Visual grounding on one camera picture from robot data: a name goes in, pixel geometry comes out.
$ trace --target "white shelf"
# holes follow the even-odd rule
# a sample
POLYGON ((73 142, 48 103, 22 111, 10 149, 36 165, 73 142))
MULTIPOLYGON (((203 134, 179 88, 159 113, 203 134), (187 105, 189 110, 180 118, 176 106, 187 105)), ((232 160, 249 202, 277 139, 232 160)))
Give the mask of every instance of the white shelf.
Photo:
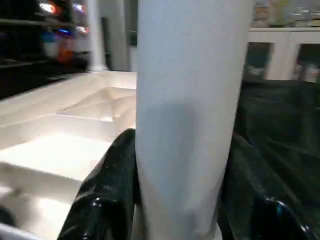
POLYGON ((320 27, 252 27, 250 32, 320 32, 320 27))

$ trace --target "shelf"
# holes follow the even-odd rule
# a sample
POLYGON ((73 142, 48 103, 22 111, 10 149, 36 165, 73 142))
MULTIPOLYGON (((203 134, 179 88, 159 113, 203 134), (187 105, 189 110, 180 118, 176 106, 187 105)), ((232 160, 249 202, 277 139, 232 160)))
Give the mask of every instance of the shelf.
POLYGON ((250 32, 320 32, 320 27, 252 27, 250 32))
POLYGON ((18 20, 18 19, 5 19, 0 18, 0 25, 21 25, 21 26, 61 26, 61 27, 71 27, 73 26, 70 22, 60 22, 60 21, 31 21, 31 20, 18 20))

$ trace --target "white column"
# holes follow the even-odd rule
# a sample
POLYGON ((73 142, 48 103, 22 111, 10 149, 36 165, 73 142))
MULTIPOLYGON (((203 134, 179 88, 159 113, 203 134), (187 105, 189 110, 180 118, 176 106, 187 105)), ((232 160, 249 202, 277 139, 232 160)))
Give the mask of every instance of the white column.
POLYGON ((86 0, 87 19, 89 27, 89 71, 101 72, 107 70, 105 61, 105 48, 102 38, 99 0, 86 0))
POLYGON ((253 0, 139 4, 136 152, 148 239, 219 239, 253 0))

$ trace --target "white sink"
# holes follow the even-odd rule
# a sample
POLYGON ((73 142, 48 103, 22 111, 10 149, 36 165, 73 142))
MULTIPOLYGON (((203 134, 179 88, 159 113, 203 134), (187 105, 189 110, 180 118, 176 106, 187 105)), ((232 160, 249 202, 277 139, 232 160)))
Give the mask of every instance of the white sink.
POLYGON ((0 205, 14 215, 20 230, 40 239, 57 239, 80 185, 78 180, 0 164, 0 205))

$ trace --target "white pole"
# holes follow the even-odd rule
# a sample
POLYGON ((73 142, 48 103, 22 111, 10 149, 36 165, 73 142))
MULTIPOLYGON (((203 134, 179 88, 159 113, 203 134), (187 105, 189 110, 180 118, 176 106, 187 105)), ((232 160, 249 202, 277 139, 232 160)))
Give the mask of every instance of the white pole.
POLYGON ((253 0, 139 1, 136 152, 149 240, 219 238, 252 9, 253 0))
POLYGON ((101 72, 107 70, 105 48, 103 46, 102 27, 98 0, 86 0, 89 26, 89 71, 101 72))

